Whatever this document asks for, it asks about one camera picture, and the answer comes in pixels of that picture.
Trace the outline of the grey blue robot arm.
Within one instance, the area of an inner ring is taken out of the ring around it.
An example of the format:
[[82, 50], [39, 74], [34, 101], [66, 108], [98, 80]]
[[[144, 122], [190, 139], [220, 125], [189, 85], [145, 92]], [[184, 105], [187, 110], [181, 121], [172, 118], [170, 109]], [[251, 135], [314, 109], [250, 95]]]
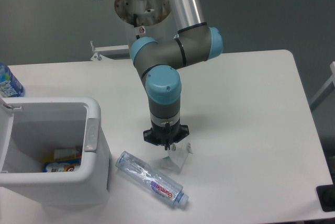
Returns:
[[115, 0], [114, 7], [132, 26], [130, 58], [148, 97], [151, 128], [143, 138], [169, 149], [189, 134], [180, 123], [178, 69], [219, 56], [221, 34], [207, 25], [199, 0]]

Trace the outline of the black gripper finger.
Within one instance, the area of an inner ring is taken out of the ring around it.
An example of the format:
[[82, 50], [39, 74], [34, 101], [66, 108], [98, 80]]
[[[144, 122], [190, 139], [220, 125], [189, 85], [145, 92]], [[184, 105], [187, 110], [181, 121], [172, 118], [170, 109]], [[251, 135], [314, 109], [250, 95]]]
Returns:
[[156, 138], [152, 128], [149, 129], [149, 130], [145, 130], [143, 132], [143, 138], [144, 138], [145, 142], [153, 144], [153, 145], [157, 145], [157, 138]]
[[173, 143], [178, 143], [182, 141], [189, 135], [188, 125], [179, 125], [177, 128], [177, 132], [173, 137]]

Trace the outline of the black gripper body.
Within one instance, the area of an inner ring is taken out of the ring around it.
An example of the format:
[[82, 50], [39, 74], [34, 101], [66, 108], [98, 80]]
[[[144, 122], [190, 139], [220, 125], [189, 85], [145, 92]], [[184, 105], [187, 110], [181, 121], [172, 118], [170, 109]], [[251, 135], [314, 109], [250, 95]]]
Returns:
[[151, 143], [155, 145], [167, 145], [172, 143], [178, 143], [181, 140], [180, 137], [180, 122], [178, 121], [173, 126], [160, 127], [152, 123], [151, 127]]

